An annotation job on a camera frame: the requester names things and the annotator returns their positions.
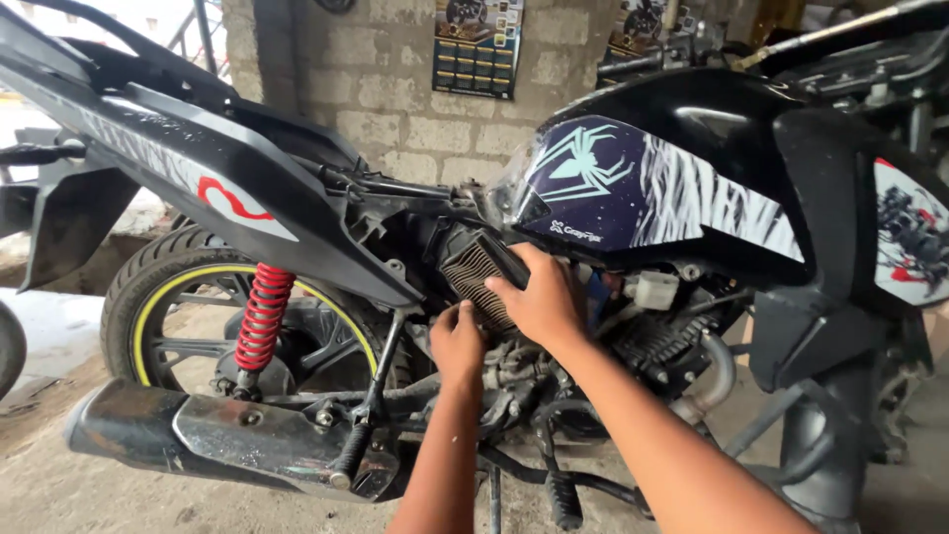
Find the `hand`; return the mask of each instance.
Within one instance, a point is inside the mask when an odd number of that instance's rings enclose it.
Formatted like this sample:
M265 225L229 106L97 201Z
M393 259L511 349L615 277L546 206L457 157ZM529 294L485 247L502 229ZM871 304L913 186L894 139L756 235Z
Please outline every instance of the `hand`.
M484 285L501 298L517 328L548 350L561 340L584 338L583 307L574 297L568 267L530 243L511 250L530 270L527 289L520 291L498 277L486 279Z
M474 386L480 391L485 346L471 300L442 312L429 335L442 390Z

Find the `red graphic decal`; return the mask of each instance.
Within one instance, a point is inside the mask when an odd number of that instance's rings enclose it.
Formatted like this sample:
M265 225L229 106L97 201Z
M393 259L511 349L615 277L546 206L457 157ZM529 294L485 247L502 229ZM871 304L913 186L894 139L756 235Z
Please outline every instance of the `red graphic decal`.
M231 211L238 217L251 220L273 220L273 215L266 211L259 214L247 211L247 208L244 207L244 202L240 201L234 193L225 189L220 181L208 176L202 176L201 179L197 181L197 197L210 204L208 201L208 189L217 189L220 191L221 195L224 195L224 198L231 204Z
M924 282L925 278L914 277L909 274L909 271L905 267L897 267L893 269L893 274L890 275L891 278L898 282Z
M936 218L933 217L933 214L922 208L920 208L920 217L922 217L922 219L925 220L930 226L936 226Z

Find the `yellow rim stripe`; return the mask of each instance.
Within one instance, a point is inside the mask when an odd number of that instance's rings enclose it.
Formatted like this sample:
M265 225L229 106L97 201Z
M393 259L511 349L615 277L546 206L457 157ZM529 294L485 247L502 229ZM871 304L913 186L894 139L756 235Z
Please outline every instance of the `yellow rim stripe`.
M139 315L135 319L135 326L132 335L132 356L135 364L135 372L139 376L139 381L145 386L151 386L151 382L148 380L148 373L145 371L145 358L144 353L141 349L142 339L144 338L145 332L145 323L148 320L148 316L152 313L152 310L155 309L155 305L168 294L169 291L176 288L182 282L187 282L193 278L203 277L204 275L212 275L214 273L233 273L233 272L242 272L242 273L254 273L256 269L250 265L239 265L239 264L226 264L226 265L215 265L213 267L203 267L200 269L194 269L192 271L187 271L174 277L164 285L159 287L151 296L148 297L148 300L145 301L145 305L141 308ZM356 323L336 305L335 302L329 299L328 296L323 295L315 288L297 280L293 283L294 286L303 289L309 293L312 293L314 296L323 301L329 308L336 312L340 317L343 318L343 321L349 325L349 328L352 329L353 333L359 338L360 344L363 345L363 352L365 353L366 360L369 361L369 370L373 374L376 373L376 355L372 352L372 347L369 345L369 341L366 340L363 332L356 326Z

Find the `air filter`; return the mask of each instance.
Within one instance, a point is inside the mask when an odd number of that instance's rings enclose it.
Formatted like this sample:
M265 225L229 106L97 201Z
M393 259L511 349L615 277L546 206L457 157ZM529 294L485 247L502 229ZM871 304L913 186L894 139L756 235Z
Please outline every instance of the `air filter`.
M504 303L484 287L487 277L503 277L522 290L528 285L530 272L503 243L478 232L460 252L441 263L441 273L448 278L458 296L474 303L482 328L488 332L514 328Z

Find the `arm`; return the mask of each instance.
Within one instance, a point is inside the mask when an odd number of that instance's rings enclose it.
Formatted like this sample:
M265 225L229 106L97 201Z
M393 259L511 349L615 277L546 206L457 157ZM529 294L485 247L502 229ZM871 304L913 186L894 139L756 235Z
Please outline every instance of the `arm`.
M531 245L512 248L530 269L527 290L499 278L489 279L489 289L521 332L545 347L586 393L663 532L816 534L586 339L569 275L555 259Z
M405 496L386 534L471 534L484 342L464 301L432 328L441 389Z

